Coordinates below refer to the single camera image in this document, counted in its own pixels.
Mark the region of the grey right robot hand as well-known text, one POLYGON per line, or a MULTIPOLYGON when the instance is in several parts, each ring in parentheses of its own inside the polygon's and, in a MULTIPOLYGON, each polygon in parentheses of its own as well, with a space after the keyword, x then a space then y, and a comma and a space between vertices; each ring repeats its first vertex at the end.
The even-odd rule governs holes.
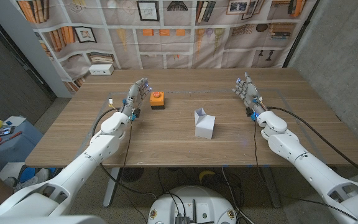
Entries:
POLYGON ((247 117, 251 117, 256 121, 260 114, 267 109, 262 103, 262 97, 259 94, 257 87, 253 84, 251 77, 247 72, 244 73, 244 78, 236 80, 235 88, 232 91, 243 101, 246 107, 247 117))

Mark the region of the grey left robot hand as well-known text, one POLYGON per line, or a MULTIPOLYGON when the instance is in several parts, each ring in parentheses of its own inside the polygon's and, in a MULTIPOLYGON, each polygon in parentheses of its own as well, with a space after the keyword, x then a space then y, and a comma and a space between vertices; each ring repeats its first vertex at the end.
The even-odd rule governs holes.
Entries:
POLYGON ((119 112, 124 113, 130 119, 135 119, 140 116, 140 107, 143 100, 151 92, 148 78, 141 78, 136 81, 127 93, 127 97, 123 99, 123 106, 119 112))

